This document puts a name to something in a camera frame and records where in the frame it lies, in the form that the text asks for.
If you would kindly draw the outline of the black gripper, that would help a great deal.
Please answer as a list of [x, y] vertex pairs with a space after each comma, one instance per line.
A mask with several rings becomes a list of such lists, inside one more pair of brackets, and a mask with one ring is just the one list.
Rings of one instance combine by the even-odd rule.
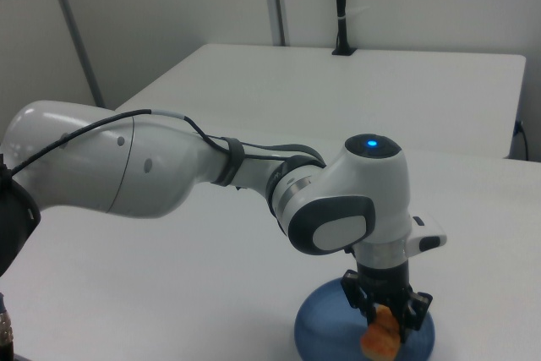
[[342, 290], [350, 307], [358, 309], [368, 324], [376, 317], [374, 303], [398, 307], [401, 342], [420, 330], [433, 301], [429, 293], [410, 290], [407, 262], [385, 269], [358, 264], [358, 273], [347, 270], [342, 276]]

